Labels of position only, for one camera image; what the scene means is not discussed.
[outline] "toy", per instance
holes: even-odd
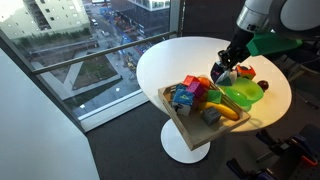
[[[191,82],[190,85],[186,89],[189,92],[192,92],[197,98],[200,98],[203,93],[206,91],[200,82]]]
[[[248,69],[245,66],[237,65],[236,71],[238,73],[238,77],[243,77],[252,80],[256,76],[256,72],[251,66],[250,69]]]
[[[203,110],[201,113],[201,119],[203,119],[208,126],[211,126],[212,124],[218,122],[220,117],[220,112],[214,107],[209,107]]]
[[[207,108],[210,108],[210,107],[214,107],[216,108],[222,116],[226,117],[227,119],[230,119],[230,120],[234,120],[234,121],[237,121],[240,119],[240,116],[239,114],[237,114],[237,112],[235,112],[233,109],[229,108],[228,106],[226,105],[223,105],[223,104],[216,104],[216,103],[212,103],[212,102],[203,102],[203,103],[200,103],[199,106],[198,106],[198,111],[203,111]]]
[[[183,85],[189,86],[191,82],[199,82],[198,78],[195,76],[187,75],[187,77],[182,82]]]
[[[219,104],[221,102],[222,92],[218,90],[208,90],[207,102]]]
[[[189,116],[191,106],[193,104],[193,98],[193,93],[183,89],[178,89],[172,99],[172,107],[178,114]]]
[[[177,84],[176,86],[172,86],[171,89],[170,89],[171,99],[173,99],[174,94],[176,93],[176,91],[177,91],[178,89],[186,90],[186,89],[187,89],[187,86],[185,86],[185,85],[183,85],[183,84]]]
[[[202,87],[204,87],[205,89],[210,89],[211,82],[210,82],[209,78],[204,77],[204,76],[200,76],[200,77],[198,77],[198,80],[199,80]]]

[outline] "building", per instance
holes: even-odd
[[[11,40],[45,33],[76,32],[89,26],[81,0],[0,2],[0,28]]]
[[[145,37],[158,35],[169,29],[170,1],[111,0],[111,5],[121,19]]]

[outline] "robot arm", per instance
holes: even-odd
[[[225,70],[232,69],[237,63],[244,61],[251,54],[246,45],[254,33],[269,31],[268,14],[272,0],[247,0],[237,19],[237,29],[226,50],[218,52]]]
[[[254,34],[273,30],[287,39],[320,40],[319,9],[318,0],[246,0],[230,45],[218,52],[224,71],[251,56],[247,44]]]

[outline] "city view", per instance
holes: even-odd
[[[170,1],[12,0],[0,2],[0,29],[34,69],[168,31]],[[140,89],[136,66],[157,39],[42,73],[77,117]]]

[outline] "window frame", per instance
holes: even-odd
[[[125,96],[125,99],[119,99],[116,100],[117,102],[111,103],[109,105],[110,107],[105,108],[103,110],[100,110],[99,112],[96,112],[94,114],[84,115],[81,117],[76,117],[72,112],[68,110],[64,102],[59,98],[59,96],[53,91],[53,89],[50,87],[50,85],[40,76],[41,73],[45,73],[60,67],[65,67],[71,64],[75,64],[78,62],[83,62],[85,60],[89,60],[91,58],[105,55],[108,53],[116,52],[118,50],[122,50],[128,47],[132,47],[138,44],[150,42],[154,39],[159,39],[163,37],[170,38],[176,38],[179,37],[179,34],[181,34],[181,17],[182,17],[182,9],[184,6],[184,0],[172,0],[170,2],[170,18],[169,18],[169,31],[157,36],[153,36],[150,38],[138,40],[132,43],[128,43],[125,45],[121,45],[118,47],[114,47],[111,49],[106,49],[103,51],[100,51],[98,53],[93,53],[90,55],[86,55],[81,58],[75,58],[71,59],[62,63],[54,64],[51,66],[47,66],[40,69],[35,69],[31,65],[27,63],[27,60],[22,56],[22,54],[19,52],[19,50],[13,45],[13,43],[8,39],[8,37],[1,31],[0,29],[0,48],[4,50],[5,53],[8,54],[8,56],[14,60],[14,62],[28,75],[28,77],[46,94],[46,96],[49,97],[49,99],[70,119],[70,121],[83,133],[90,131],[94,129],[95,127],[104,124],[105,122],[112,120],[113,118],[145,103],[148,101],[147,97],[143,94],[142,90],[139,89],[133,93],[130,93],[128,96]],[[123,103],[125,101],[130,101],[130,99],[137,99],[138,103],[132,105],[131,107],[127,107],[125,110],[119,111],[119,113],[115,113],[110,118],[104,118],[105,114],[110,114],[110,108],[111,107],[120,107],[125,105],[127,106],[128,103]]]

